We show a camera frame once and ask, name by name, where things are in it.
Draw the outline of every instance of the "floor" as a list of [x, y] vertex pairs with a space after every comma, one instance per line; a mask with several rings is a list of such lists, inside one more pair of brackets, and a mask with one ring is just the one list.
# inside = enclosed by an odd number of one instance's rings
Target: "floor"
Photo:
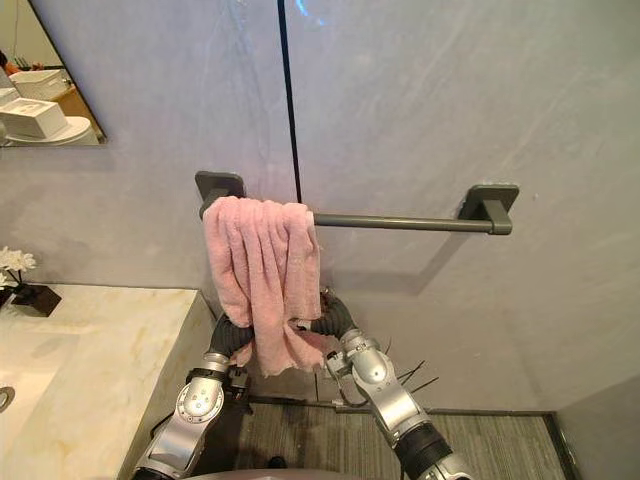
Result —
[[[244, 417], [238, 432], [235, 469], [264, 468], [269, 458], [282, 455], [290, 467], [400, 478], [399, 462], [368, 414], [252, 407], [255, 414]], [[453, 449], [464, 454], [477, 479], [565, 480], [542, 417], [439, 414], [432, 419]]]

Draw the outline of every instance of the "wire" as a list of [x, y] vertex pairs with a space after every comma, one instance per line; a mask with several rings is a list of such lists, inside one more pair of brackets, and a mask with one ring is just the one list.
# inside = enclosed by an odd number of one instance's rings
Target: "wire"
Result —
[[287, 36], [287, 14], [284, 0], [278, 0], [278, 24], [280, 26], [280, 49], [282, 50], [282, 68], [284, 70], [284, 87], [287, 95], [287, 112], [289, 114], [289, 137], [291, 138], [291, 158], [293, 160], [293, 176], [296, 183], [296, 197], [302, 203], [300, 187], [300, 166], [298, 163], [298, 141], [296, 140], [296, 120], [293, 108], [293, 89], [291, 87], [291, 67], [289, 66], [289, 39]]
[[413, 390], [411, 390], [411, 393], [416, 393], [418, 390], [422, 390], [424, 387], [428, 387], [429, 385], [431, 385], [433, 382], [435, 382], [436, 380], [440, 380], [440, 377], [435, 377], [432, 378], [431, 380], [429, 380], [427, 383], [423, 383], [422, 385], [420, 385], [418, 388], [415, 388]]
[[402, 381], [401, 385], [404, 385], [404, 384], [405, 384], [405, 383], [407, 383], [409, 380], [411, 380], [411, 377], [413, 377], [413, 375], [414, 375], [418, 370], [420, 370], [420, 369], [422, 368], [422, 365], [424, 365], [424, 360], [423, 360], [423, 361], [421, 361], [421, 362], [418, 364], [418, 366], [417, 366], [416, 368], [414, 368], [413, 370], [409, 370], [407, 373], [404, 373], [404, 374], [400, 375], [400, 376], [398, 377], [398, 380], [400, 380], [402, 377], [405, 377], [405, 376], [407, 377], [407, 378], [405, 378], [405, 379]]
[[20, 23], [20, 2], [16, 0], [16, 19], [13, 24], [13, 45], [11, 47], [11, 55], [14, 60], [18, 49], [18, 23]]
[[319, 402], [320, 394], [318, 393], [318, 374], [316, 372], [313, 372], [313, 380], [314, 380], [314, 383], [316, 384], [316, 402]]

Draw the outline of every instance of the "sink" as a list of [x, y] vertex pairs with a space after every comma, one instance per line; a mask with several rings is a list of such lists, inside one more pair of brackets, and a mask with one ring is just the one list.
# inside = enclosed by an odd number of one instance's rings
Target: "sink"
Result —
[[0, 458], [11, 449], [58, 370], [70, 357], [77, 335], [41, 333], [0, 324], [0, 388], [15, 391], [0, 407]]

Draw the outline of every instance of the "black door frame line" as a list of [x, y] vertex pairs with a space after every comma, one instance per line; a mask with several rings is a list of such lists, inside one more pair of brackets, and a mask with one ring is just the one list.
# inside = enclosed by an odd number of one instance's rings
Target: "black door frame line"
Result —
[[280, 47], [282, 49], [282, 69], [284, 71], [284, 86], [287, 92], [287, 111], [289, 114], [289, 134], [291, 137], [291, 156], [293, 160], [293, 175], [296, 181], [296, 198], [302, 203], [300, 188], [300, 167], [298, 164], [298, 143], [296, 141], [296, 119], [293, 112], [293, 90], [291, 88], [291, 68], [289, 66], [289, 41], [287, 38], [287, 14], [284, 0], [278, 0], [278, 23], [280, 24]]

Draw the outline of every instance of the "towel bar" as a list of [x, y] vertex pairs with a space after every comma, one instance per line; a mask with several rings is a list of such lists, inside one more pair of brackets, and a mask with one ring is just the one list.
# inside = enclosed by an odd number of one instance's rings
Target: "towel bar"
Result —
[[[219, 197], [245, 197], [242, 177], [233, 173], [200, 171], [196, 185], [203, 203], [200, 218]], [[376, 217], [314, 213], [315, 224], [325, 227], [385, 228], [392, 230], [431, 230], [509, 235], [512, 230], [508, 212], [518, 196], [517, 185], [474, 185], [455, 219]]]

